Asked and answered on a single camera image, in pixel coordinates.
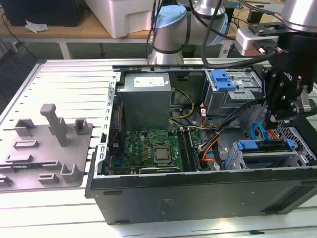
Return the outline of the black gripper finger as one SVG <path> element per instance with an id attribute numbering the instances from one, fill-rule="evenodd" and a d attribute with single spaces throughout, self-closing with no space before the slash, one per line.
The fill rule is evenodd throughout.
<path id="1" fill-rule="evenodd" d="M 299 116 L 308 117 L 309 115 L 310 112 L 304 111 L 304 107 L 299 100 L 280 101 L 274 111 L 276 122 L 290 121 Z"/>
<path id="2" fill-rule="evenodd" d="M 281 71 L 274 67 L 262 68 L 262 93 L 266 101 L 266 113 L 263 125 L 265 128 L 274 128 L 277 124 L 275 114 L 278 110 L 284 80 Z"/>

